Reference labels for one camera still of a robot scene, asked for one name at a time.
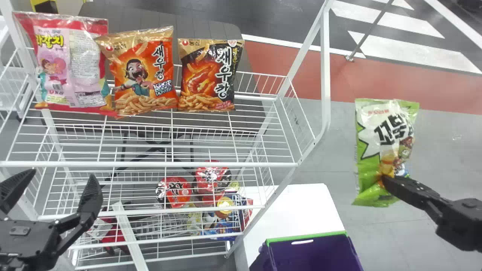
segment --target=snack bag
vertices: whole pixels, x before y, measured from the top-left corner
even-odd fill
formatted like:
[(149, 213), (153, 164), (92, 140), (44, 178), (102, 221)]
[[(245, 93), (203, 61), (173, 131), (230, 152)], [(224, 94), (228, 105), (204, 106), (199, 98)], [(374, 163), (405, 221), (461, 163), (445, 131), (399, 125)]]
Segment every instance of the snack bag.
[[(230, 206), (253, 205), (253, 200), (240, 196), (236, 191), (225, 194)], [(236, 236), (216, 237), (217, 234), (244, 231), (247, 226), (252, 209), (234, 209), (225, 211), (189, 213), (187, 216), (187, 230), (191, 235), (214, 235), (211, 239), (219, 241), (234, 241)]]
[(107, 34), (107, 19), (14, 12), (32, 41), (41, 70), (42, 101), (35, 108), (115, 116), (104, 78), (105, 58), (93, 38)]
[(243, 40), (178, 39), (182, 62), (178, 110), (234, 109), (234, 75)]
[(409, 177), (405, 162), (412, 153), (419, 104), (356, 99), (355, 108), (360, 192), (353, 204), (387, 207), (398, 199), (384, 189), (381, 176)]
[(177, 107), (173, 29), (127, 31), (95, 39), (110, 60), (115, 77), (115, 108), (120, 116)]

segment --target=green rim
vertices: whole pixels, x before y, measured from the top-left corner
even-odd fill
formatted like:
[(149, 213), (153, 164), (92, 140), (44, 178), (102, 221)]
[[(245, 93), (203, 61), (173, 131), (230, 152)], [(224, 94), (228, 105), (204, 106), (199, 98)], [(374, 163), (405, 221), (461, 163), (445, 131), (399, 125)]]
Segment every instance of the green rim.
[(266, 245), (269, 246), (270, 243), (275, 243), (275, 242), (293, 241), (293, 240), (316, 238), (316, 237), (323, 237), (323, 236), (332, 236), (332, 235), (341, 235), (341, 234), (344, 234), (345, 236), (348, 237), (347, 231), (341, 230), (341, 231), (314, 233), (314, 234), (306, 234), (306, 235), (294, 235), (294, 236), (285, 236), (285, 237), (278, 237), (278, 238), (269, 238), (269, 239), (266, 239)]

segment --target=purple basket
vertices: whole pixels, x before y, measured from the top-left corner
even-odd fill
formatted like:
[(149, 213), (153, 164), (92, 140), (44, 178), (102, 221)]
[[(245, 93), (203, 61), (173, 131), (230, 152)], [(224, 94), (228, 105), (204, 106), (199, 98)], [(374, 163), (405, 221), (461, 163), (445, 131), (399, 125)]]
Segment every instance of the purple basket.
[(346, 233), (267, 240), (250, 271), (363, 271)]

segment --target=white table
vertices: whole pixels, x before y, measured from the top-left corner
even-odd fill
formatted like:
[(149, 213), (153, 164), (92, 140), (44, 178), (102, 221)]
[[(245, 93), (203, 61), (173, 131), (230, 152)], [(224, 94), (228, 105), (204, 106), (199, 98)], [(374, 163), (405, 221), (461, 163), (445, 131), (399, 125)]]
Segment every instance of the white table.
[(325, 184), (289, 185), (234, 252), (236, 268), (248, 270), (267, 238), (341, 230), (345, 227)]

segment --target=pink snack bag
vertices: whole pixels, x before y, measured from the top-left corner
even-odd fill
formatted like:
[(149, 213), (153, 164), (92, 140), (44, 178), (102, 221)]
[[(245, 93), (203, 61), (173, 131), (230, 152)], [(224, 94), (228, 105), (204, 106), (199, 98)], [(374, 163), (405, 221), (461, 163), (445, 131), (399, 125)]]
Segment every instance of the pink snack bag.
[(41, 73), (35, 108), (116, 116), (105, 80), (105, 57), (94, 38), (108, 32), (107, 19), (14, 12), (32, 41)]

